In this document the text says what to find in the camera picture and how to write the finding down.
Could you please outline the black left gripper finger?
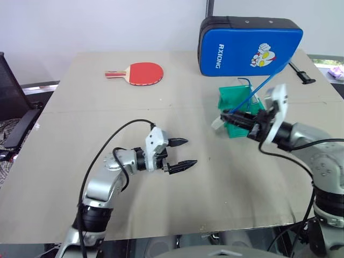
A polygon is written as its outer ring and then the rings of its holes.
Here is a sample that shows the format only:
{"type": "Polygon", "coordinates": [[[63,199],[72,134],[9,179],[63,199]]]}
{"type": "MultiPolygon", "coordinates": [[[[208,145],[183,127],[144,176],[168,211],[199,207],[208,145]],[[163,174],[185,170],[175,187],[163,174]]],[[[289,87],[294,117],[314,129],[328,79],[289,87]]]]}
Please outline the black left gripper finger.
{"type": "Polygon", "coordinates": [[[177,147],[189,142],[189,140],[185,138],[169,138],[168,139],[168,147],[177,147]]]}
{"type": "Polygon", "coordinates": [[[197,160],[185,160],[185,161],[178,162],[175,165],[168,164],[168,173],[169,175],[172,175],[172,174],[183,172],[191,168],[192,166],[194,166],[196,163],[197,163],[197,160]]]}

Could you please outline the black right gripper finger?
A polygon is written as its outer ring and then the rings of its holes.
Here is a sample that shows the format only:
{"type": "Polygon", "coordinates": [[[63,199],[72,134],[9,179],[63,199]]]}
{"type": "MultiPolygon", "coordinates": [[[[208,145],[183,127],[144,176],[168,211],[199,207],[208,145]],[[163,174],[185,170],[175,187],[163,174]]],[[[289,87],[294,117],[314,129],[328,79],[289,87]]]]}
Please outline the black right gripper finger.
{"type": "Polygon", "coordinates": [[[250,119],[226,119],[225,123],[228,124],[229,130],[236,132],[242,130],[252,130],[256,122],[250,119]]]}
{"type": "Polygon", "coordinates": [[[224,110],[221,112],[221,120],[227,123],[252,123],[256,115],[242,111],[224,110]]]}

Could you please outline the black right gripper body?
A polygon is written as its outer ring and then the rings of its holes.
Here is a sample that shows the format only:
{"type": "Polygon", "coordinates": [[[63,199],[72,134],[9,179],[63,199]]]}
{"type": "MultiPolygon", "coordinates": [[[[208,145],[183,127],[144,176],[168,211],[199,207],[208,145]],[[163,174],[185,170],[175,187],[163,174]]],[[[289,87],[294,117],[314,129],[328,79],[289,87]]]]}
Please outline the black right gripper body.
{"type": "Polygon", "coordinates": [[[277,108],[275,107],[271,107],[269,110],[259,109],[256,115],[247,112],[246,115],[253,121],[253,127],[249,130],[247,138],[255,141],[265,141],[276,113],[277,108]]]}

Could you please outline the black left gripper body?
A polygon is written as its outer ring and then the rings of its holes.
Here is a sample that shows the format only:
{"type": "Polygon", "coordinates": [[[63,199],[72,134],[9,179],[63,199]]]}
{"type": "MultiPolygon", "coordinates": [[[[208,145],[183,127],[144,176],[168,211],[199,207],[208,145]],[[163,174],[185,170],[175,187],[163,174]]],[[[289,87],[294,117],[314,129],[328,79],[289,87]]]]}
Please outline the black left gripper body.
{"type": "Polygon", "coordinates": [[[167,162],[168,153],[166,148],[164,148],[160,153],[155,154],[155,164],[157,170],[163,170],[165,173],[169,175],[172,174],[171,167],[167,162]]]}

